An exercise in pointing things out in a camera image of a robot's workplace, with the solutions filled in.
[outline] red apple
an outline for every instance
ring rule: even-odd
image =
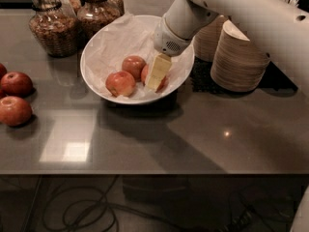
[[[29,75],[23,72],[7,72],[1,79],[1,88],[9,96],[26,97],[33,92]]]
[[[140,81],[141,72],[145,65],[146,61],[143,58],[140,56],[131,55],[124,59],[122,70],[131,73],[134,76],[135,81]]]
[[[26,123],[32,116],[30,103],[20,97],[8,96],[0,100],[0,122],[10,127]]]
[[[107,76],[105,86],[114,97],[128,97],[134,92],[136,82],[129,72],[119,71]]]
[[[146,81],[146,77],[147,77],[147,74],[148,74],[148,70],[149,70],[149,65],[146,65],[144,68],[143,68],[143,71],[141,73],[141,81],[142,83],[145,85],[145,81]],[[156,89],[156,92],[159,91],[160,89],[162,89],[166,83],[166,75],[164,76],[164,78],[161,80],[160,82],[160,85],[158,85],[157,89]]]
[[[5,98],[7,95],[2,89],[0,89],[0,99]]]
[[[0,63],[0,80],[2,78],[3,75],[5,75],[8,72],[7,68]]]

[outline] table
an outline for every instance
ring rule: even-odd
[[[33,14],[0,10],[0,62],[29,74],[36,88],[26,98],[32,120],[0,125],[0,174],[309,172],[301,91],[216,95],[193,92],[189,78],[171,109],[114,105],[84,83],[80,54],[46,55],[28,28]]]

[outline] dark floor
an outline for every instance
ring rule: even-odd
[[[4,232],[21,231],[37,180],[0,178]],[[40,232],[194,227],[200,228],[190,231],[214,232],[241,221],[245,228],[230,231],[288,232],[308,181],[307,176],[45,176],[29,225]],[[108,229],[114,219],[118,230]]]

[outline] gray table surface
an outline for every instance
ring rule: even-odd
[[[165,112],[113,106],[79,74],[78,54],[47,56],[31,10],[0,10],[0,62],[28,73],[33,119],[0,124],[0,174],[309,173],[309,103],[296,92],[194,93]]]

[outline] white bowl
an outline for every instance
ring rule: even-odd
[[[194,64],[194,49],[191,44],[180,56],[172,58],[172,67],[167,74],[168,82],[159,92],[137,83],[130,97],[113,97],[105,87],[106,77],[121,69],[124,58],[139,55],[152,64],[157,51],[154,49],[154,30],[160,17],[152,15],[125,14],[99,30],[85,46],[80,68],[87,85],[102,98],[121,104],[144,104],[155,102],[171,94],[189,77]]]

